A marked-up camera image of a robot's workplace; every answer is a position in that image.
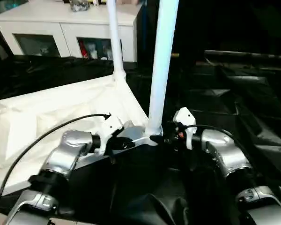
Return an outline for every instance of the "wrinkled black fabric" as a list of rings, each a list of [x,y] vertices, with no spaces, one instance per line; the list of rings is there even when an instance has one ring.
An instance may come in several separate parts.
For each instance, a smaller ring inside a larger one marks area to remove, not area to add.
[[[124,64],[127,83],[146,113],[152,67]],[[0,64],[0,99],[112,73],[109,61],[14,56]],[[186,106],[198,124],[233,133],[270,185],[281,186],[281,71],[193,68],[171,63],[163,129]],[[163,146],[136,148],[76,170],[68,219],[96,224],[239,224],[234,200],[207,155],[178,155]],[[5,197],[8,213],[15,195]]]

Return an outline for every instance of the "white cabinet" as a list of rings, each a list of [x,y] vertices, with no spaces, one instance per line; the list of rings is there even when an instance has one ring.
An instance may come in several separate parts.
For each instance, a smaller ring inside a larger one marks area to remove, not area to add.
[[[62,30],[72,56],[82,57],[80,44],[83,42],[91,58],[90,48],[95,47],[98,59],[108,57],[111,51],[109,25],[62,23]],[[123,60],[137,61],[136,33],[133,26],[119,26]]]
[[[15,55],[70,56],[59,23],[0,21],[0,31]]]
[[[117,6],[124,61],[137,61],[141,6]],[[112,57],[106,5],[75,13],[63,2],[32,0],[0,14],[0,31],[17,55]]]

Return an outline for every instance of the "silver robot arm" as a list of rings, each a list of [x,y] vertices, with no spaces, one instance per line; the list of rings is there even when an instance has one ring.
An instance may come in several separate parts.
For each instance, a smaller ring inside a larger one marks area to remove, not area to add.
[[[30,177],[30,188],[22,192],[4,224],[51,224],[49,216],[56,212],[59,199],[64,197],[63,189],[67,186],[79,157],[88,153],[94,153],[94,157],[104,155],[108,140],[122,127],[117,117],[110,116],[95,134],[66,131],[59,146],[44,162],[39,174]]]
[[[177,111],[173,121],[184,126],[194,125],[195,119],[184,107]],[[192,150],[193,134],[186,130],[186,147]],[[235,193],[235,200],[246,213],[247,221],[254,225],[281,225],[281,202],[267,186],[258,186],[248,178],[254,169],[242,150],[226,134],[204,129],[200,135],[201,149],[210,154],[222,172],[223,177]]]

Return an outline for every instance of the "black cable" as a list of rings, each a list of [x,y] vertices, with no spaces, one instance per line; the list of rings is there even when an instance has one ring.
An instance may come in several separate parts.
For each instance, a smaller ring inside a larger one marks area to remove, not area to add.
[[[0,187],[0,199],[2,198],[2,194],[3,194],[3,191],[4,191],[4,187],[7,183],[7,180],[11,174],[11,172],[13,171],[14,167],[16,166],[16,164],[21,160],[21,158],[33,147],[35,146],[38,142],[40,142],[43,138],[45,138],[46,136],[48,136],[49,134],[53,133],[54,131],[60,129],[61,127],[64,127],[70,123],[73,123],[77,120],[81,120],[81,119],[84,119],[84,118],[88,118],[88,117],[96,117],[96,116],[103,116],[105,119],[109,118],[110,115],[107,115],[107,114],[92,114],[92,115],[86,115],[86,116],[81,116],[81,117],[78,117],[78,118],[75,118],[75,119],[72,119],[72,120],[69,120],[68,122],[65,122],[63,124],[60,124],[58,125],[57,127],[55,128],[52,128],[51,130],[47,131],[46,133],[44,133],[43,135],[41,135],[39,138],[37,138],[32,144],[30,144],[19,156],[18,158],[15,159],[15,161],[12,163],[12,165],[10,166],[8,172],[6,173],[5,177],[4,177],[4,180],[1,184],[1,187]]]

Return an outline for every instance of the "item on cabinet shelf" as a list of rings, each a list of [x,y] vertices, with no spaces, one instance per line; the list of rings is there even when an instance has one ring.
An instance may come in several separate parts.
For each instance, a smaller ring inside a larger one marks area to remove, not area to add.
[[[88,59],[89,58],[88,51],[86,50],[84,43],[82,41],[79,42],[79,46],[80,46],[82,57]]]
[[[135,4],[137,5],[140,0],[117,0],[117,4]]]
[[[108,58],[108,60],[112,60],[112,51],[111,51],[111,49],[107,49],[107,58]]]
[[[106,5],[106,0],[88,0],[91,4],[94,4],[95,6],[105,4]]]
[[[47,47],[41,48],[41,55],[49,54],[49,49]]]
[[[86,45],[86,49],[89,53],[89,58],[93,59],[93,60],[97,60],[98,59],[98,52],[96,50],[96,44],[95,43],[87,43]]]
[[[89,9],[88,0],[70,0],[70,7],[73,12],[86,11]]]

